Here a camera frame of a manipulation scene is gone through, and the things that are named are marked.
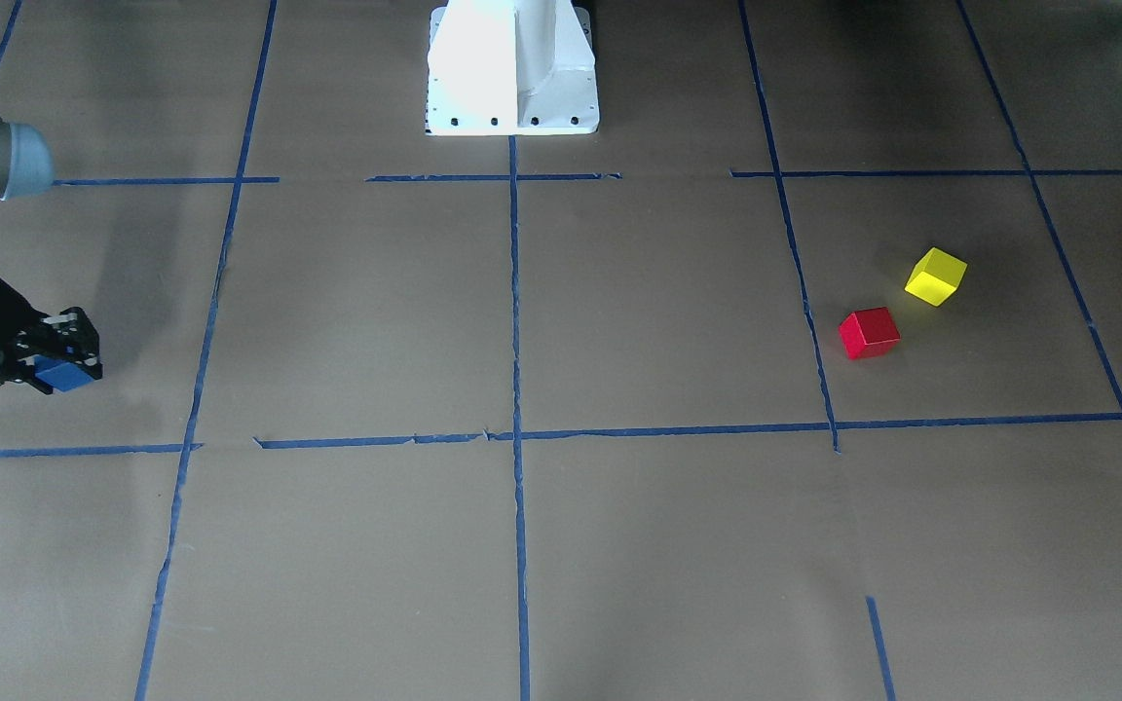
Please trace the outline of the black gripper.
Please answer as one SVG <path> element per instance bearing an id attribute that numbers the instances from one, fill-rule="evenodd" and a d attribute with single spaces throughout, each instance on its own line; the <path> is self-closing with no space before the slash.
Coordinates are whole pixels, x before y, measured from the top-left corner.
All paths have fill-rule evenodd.
<path id="1" fill-rule="evenodd" d="M 54 359 L 102 365 L 96 328 L 82 308 L 67 308 L 46 316 L 31 306 L 21 293 L 0 278 L 0 387 L 8 382 L 28 385 L 50 395 L 55 388 L 44 373 L 54 367 L 50 358 L 30 358 L 39 353 Z"/>

